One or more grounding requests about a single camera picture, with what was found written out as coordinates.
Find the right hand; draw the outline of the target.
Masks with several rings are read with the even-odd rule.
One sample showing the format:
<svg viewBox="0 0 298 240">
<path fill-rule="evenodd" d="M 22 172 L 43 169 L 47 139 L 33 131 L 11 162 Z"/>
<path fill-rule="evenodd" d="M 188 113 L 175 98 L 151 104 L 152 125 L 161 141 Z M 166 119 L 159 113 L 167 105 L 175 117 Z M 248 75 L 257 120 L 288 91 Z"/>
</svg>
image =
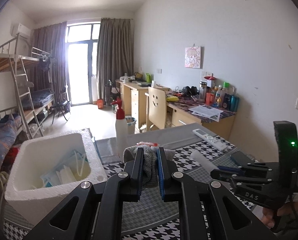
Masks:
<svg viewBox="0 0 298 240">
<path fill-rule="evenodd" d="M 283 217 L 292 215 L 293 218 L 298 217 L 298 202 L 289 202 L 283 205 L 278 211 L 276 212 L 277 217 Z M 268 228 L 273 228 L 275 225 L 274 211 L 263 208 L 263 216 L 262 216 L 262 223 L 267 226 Z"/>
</svg>

